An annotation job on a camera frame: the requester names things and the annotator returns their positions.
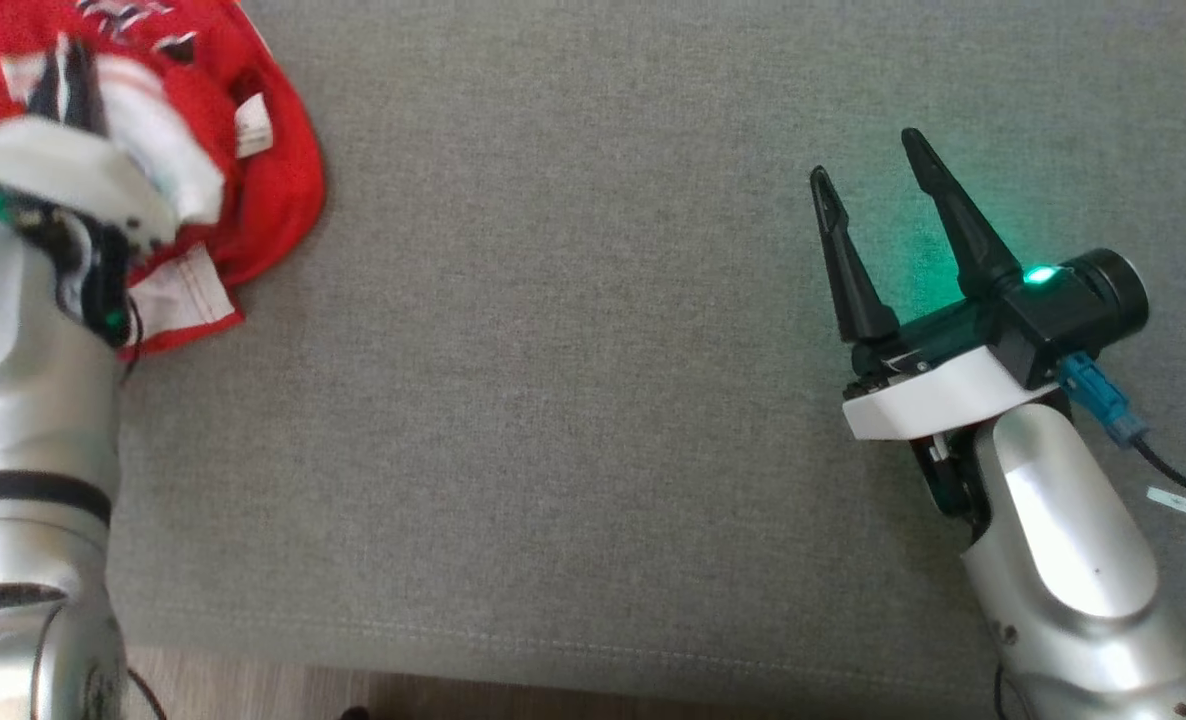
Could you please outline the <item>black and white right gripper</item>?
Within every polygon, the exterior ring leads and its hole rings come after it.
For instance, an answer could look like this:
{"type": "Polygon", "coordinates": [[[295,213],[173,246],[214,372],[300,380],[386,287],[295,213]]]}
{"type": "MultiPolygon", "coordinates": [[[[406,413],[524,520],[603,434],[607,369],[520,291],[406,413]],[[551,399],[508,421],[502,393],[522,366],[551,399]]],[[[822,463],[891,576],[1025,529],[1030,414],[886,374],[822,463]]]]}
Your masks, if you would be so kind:
{"type": "MultiPolygon", "coordinates": [[[[901,145],[922,191],[939,214],[965,299],[989,299],[1021,281],[1018,259],[957,177],[917,128],[901,145]]],[[[989,307],[959,301],[901,325],[882,302],[849,234],[849,214],[829,173],[812,168],[811,197],[841,340],[855,380],[843,415],[854,438],[912,441],[971,427],[1054,391],[1053,372],[1035,386],[1014,377],[991,348],[989,307]]]]}

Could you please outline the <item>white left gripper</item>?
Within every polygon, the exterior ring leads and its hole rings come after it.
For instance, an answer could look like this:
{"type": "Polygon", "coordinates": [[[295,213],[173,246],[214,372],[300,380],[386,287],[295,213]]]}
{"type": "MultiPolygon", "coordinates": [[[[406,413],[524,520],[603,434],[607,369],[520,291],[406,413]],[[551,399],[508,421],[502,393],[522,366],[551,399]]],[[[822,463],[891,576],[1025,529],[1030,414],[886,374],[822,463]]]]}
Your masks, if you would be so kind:
{"type": "Polygon", "coordinates": [[[171,202],[127,152],[91,135],[107,132],[96,56],[77,38],[62,46],[43,55],[30,115],[0,120],[0,186],[117,227],[139,250],[167,246],[180,227],[171,202]]]}

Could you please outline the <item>red jersey with white stripes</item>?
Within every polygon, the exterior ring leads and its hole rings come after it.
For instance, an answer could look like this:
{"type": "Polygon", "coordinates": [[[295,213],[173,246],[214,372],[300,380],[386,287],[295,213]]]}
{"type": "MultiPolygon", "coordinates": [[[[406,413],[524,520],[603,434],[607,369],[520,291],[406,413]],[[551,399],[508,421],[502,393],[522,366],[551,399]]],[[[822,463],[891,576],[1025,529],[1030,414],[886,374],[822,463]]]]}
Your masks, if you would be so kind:
{"type": "Polygon", "coordinates": [[[63,37],[96,56],[113,144],[171,202],[178,223],[221,217],[223,176],[165,96],[165,66],[231,78],[267,53],[238,0],[0,0],[0,117],[26,113],[43,55],[63,37]]]}

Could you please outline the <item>red shorts with white stripe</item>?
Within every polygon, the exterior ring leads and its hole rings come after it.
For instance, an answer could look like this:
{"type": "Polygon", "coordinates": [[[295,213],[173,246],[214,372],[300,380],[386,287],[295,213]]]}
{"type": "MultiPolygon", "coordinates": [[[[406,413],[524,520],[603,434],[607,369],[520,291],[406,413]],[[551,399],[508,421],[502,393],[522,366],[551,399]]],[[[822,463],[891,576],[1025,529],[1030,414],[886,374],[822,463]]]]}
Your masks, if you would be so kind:
{"type": "Polygon", "coordinates": [[[223,176],[221,217],[181,225],[132,273],[140,350],[162,353],[244,321],[235,291],[286,259],[325,204],[323,151],[276,60],[259,51],[231,78],[165,66],[165,96],[223,176]]]}

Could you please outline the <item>grey fabric sofa seat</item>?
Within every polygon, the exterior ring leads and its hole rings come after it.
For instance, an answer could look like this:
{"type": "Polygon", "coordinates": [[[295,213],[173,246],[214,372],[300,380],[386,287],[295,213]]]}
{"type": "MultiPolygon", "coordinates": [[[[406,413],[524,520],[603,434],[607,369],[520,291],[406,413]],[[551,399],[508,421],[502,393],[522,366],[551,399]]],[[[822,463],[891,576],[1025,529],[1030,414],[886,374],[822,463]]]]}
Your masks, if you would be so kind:
{"type": "Polygon", "coordinates": [[[1186,0],[244,6],[327,206],[133,372],[130,644],[991,716],[968,530],[846,428],[809,196],[903,320],[957,299],[907,127],[1024,265],[1131,259],[1102,365],[1186,471],[1186,0]]]}

